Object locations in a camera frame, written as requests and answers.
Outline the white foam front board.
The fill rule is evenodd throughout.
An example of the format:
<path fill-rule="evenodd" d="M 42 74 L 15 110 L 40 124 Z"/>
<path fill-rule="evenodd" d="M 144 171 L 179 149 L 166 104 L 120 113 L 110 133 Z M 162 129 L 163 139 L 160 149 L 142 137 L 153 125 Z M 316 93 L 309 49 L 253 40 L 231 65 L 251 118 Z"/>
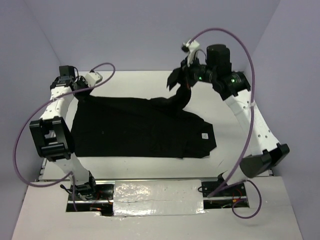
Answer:
<path fill-rule="evenodd" d="M 245 185 L 249 206 L 197 215 L 116 217 L 66 212 L 58 186 L 28 188 L 15 240 L 300 240 L 283 179 L 257 177 Z"/>

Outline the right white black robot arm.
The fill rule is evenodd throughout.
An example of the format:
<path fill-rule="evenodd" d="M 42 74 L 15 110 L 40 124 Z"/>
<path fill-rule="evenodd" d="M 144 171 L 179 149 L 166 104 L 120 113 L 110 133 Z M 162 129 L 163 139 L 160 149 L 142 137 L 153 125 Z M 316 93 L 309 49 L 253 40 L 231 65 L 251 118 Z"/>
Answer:
<path fill-rule="evenodd" d="M 281 144 L 270 130 L 251 98 L 254 88 L 245 74 L 232 70 L 230 50 L 225 45 L 208 46 L 204 64 L 198 58 L 201 48 L 197 41 L 184 43 L 181 49 L 187 54 L 181 68 L 188 83 L 191 86 L 197 82 L 212 84 L 247 134 L 239 160 L 231 170 L 220 175 L 222 180 L 217 183 L 218 192 L 228 196 L 234 191 L 235 184 L 277 166 L 289 154 L 290 148 L 286 143 Z"/>

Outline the right aluminium table rail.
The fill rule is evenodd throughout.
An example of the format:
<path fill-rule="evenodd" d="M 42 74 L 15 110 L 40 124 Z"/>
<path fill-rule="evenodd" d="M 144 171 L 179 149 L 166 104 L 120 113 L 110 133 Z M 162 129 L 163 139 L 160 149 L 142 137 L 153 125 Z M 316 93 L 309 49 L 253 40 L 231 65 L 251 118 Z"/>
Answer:
<path fill-rule="evenodd" d="M 241 170 L 247 177 L 265 172 L 271 164 L 271 151 L 277 147 L 278 140 L 270 131 L 255 101 L 251 101 L 252 91 L 245 89 L 238 93 L 241 111 L 237 115 L 245 133 L 251 133 L 249 140 L 250 154 L 240 163 Z"/>

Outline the black long sleeve shirt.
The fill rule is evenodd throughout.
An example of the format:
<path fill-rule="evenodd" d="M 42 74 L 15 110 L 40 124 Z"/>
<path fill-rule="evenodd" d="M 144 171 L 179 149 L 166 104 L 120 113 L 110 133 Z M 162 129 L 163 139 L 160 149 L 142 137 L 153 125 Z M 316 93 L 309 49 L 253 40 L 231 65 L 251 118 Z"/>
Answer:
<path fill-rule="evenodd" d="M 217 147 L 213 125 L 185 111 L 191 82 L 176 68 L 175 95 L 151 99 L 88 95 L 79 100 L 71 135 L 78 157 L 205 158 Z"/>

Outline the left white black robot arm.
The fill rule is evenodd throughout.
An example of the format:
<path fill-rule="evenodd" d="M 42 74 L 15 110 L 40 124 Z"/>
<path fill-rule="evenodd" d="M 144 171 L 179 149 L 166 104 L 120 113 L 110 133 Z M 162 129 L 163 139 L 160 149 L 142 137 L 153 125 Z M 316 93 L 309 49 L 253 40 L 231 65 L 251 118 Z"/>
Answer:
<path fill-rule="evenodd" d="M 76 90 L 75 67 L 59 67 L 59 76 L 50 85 L 50 103 L 38 120 L 29 124 L 29 129 L 38 155 L 54 163 L 69 176 L 74 193 L 81 200 L 91 200 L 98 194 L 98 186 L 91 172 L 83 167 L 75 155 L 75 142 L 65 122 L 72 91 Z"/>

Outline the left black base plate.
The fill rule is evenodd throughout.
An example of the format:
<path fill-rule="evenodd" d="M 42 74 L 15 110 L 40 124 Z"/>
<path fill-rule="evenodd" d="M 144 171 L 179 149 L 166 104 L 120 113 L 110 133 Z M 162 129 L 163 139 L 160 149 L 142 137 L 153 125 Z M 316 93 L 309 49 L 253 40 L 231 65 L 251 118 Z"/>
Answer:
<path fill-rule="evenodd" d="M 114 184 L 98 184 L 95 187 L 96 192 L 89 195 L 83 195 L 75 192 L 76 201 L 93 201 L 93 200 L 113 200 Z"/>

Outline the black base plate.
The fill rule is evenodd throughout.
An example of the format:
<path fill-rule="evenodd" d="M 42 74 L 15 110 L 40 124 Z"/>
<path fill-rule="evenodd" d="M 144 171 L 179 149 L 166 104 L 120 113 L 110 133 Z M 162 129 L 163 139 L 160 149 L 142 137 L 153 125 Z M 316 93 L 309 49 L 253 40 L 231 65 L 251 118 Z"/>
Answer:
<path fill-rule="evenodd" d="M 93 201 L 93 200 L 113 200 L 114 184 L 98 184 L 95 187 L 96 192 L 89 195 L 83 195 L 75 192 L 76 201 Z"/>
<path fill-rule="evenodd" d="M 217 178 L 201 178 L 201 185 L 198 187 L 198 191 L 202 193 L 202 196 L 204 198 L 207 198 L 208 195 L 213 192 L 222 182 L 222 180 L 218 180 Z M 230 188 L 227 188 L 225 190 L 219 191 L 216 195 L 214 195 L 214 198 L 218 197 L 244 197 L 246 196 L 246 189 L 245 185 L 239 184 Z"/>

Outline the shiny silver tape sheet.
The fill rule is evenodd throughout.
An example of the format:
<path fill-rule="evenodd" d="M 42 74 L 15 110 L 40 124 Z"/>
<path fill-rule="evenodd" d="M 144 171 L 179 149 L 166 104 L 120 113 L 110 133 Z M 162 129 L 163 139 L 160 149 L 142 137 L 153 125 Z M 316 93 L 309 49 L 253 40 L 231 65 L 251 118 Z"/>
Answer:
<path fill-rule="evenodd" d="M 186 216 L 203 214 L 201 181 L 117 181 L 113 192 L 113 215 L 118 217 Z"/>

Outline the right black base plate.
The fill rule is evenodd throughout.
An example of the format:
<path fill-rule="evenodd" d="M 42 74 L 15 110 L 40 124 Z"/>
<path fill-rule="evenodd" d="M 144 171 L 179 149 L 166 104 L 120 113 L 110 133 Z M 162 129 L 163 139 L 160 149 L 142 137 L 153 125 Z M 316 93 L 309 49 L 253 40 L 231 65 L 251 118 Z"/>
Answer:
<path fill-rule="evenodd" d="M 222 180 L 218 180 L 217 178 L 201 178 L 201 185 L 198 187 L 198 191 L 202 193 L 202 196 L 204 198 L 207 198 L 208 195 L 213 192 L 222 182 Z M 225 190 L 219 191 L 216 195 L 214 195 L 214 198 L 218 197 L 244 197 L 246 196 L 246 189 L 245 185 L 239 184 L 230 188 L 227 188 Z"/>

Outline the aluminium table rail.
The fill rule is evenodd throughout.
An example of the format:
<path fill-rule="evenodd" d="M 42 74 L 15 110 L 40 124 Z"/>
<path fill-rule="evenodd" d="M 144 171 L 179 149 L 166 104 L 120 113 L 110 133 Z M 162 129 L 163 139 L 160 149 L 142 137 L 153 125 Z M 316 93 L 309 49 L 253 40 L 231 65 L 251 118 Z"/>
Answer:
<path fill-rule="evenodd" d="M 249 140 L 250 154 L 240 163 L 241 170 L 247 177 L 265 172 L 271 164 L 271 151 L 277 147 L 278 140 L 270 131 L 255 101 L 251 101 L 252 91 L 245 89 L 238 93 L 241 111 L 237 115 L 245 133 L 251 133 Z"/>
<path fill-rule="evenodd" d="M 73 99 L 72 75 L 58 76 L 50 85 L 50 100 L 39 120 L 29 129 L 39 156 L 58 166 L 63 173 L 72 171 L 74 143 L 65 117 Z"/>

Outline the left aluminium table rail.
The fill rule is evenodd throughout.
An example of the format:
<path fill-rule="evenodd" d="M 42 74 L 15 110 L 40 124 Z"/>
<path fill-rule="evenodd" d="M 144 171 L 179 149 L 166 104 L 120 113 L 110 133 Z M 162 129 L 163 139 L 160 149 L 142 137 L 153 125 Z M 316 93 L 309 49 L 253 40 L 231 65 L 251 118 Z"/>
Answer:
<path fill-rule="evenodd" d="M 58 166 L 63 173 L 72 171 L 74 143 L 65 117 L 73 99 L 72 75 L 58 76 L 50 85 L 50 100 L 39 120 L 29 129 L 39 156 Z"/>

